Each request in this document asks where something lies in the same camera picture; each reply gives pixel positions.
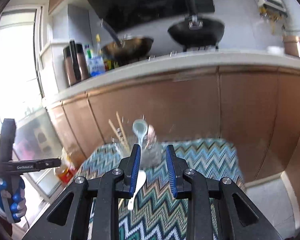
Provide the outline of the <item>blue white gloved hand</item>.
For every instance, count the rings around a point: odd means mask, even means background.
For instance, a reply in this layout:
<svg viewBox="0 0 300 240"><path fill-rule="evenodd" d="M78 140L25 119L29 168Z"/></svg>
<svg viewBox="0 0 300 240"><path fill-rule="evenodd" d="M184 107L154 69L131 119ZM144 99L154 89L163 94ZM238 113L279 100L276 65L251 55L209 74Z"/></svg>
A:
<svg viewBox="0 0 300 240"><path fill-rule="evenodd" d="M27 207L25 200L25 183L17 176L17 189L14 194L7 190L7 181L0 178L0 218L10 224L19 223L25 216Z"/></svg>

